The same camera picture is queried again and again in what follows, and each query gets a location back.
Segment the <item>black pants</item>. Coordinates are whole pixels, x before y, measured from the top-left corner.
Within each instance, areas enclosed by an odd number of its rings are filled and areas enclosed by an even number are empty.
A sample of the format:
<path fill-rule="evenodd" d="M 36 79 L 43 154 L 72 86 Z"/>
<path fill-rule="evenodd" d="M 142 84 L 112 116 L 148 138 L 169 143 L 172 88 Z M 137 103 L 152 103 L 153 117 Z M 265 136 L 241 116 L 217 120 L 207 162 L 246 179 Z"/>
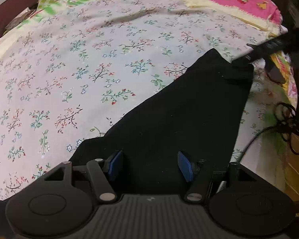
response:
<path fill-rule="evenodd" d="M 121 152 L 112 185 L 119 194 L 179 194 L 187 183 L 177 154 L 223 171 L 231 159 L 253 82 L 253 66 L 226 61 L 215 49 L 124 115 L 100 138 L 84 140 L 75 166 Z"/>

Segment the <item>white floral bed sheet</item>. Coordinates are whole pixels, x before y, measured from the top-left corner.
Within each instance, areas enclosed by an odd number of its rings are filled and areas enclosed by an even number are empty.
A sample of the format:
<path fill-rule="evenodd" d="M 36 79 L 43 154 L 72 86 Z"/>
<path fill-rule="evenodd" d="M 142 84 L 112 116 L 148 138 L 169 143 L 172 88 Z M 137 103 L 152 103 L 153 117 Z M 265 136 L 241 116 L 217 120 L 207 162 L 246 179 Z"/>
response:
<path fill-rule="evenodd" d="M 232 64 L 268 37 L 182 0 L 94 0 L 28 25 L 0 63 L 0 201 L 71 161 L 84 140 L 104 136 L 209 50 Z M 263 59 L 252 66 L 230 160 L 289 102 Z"/>

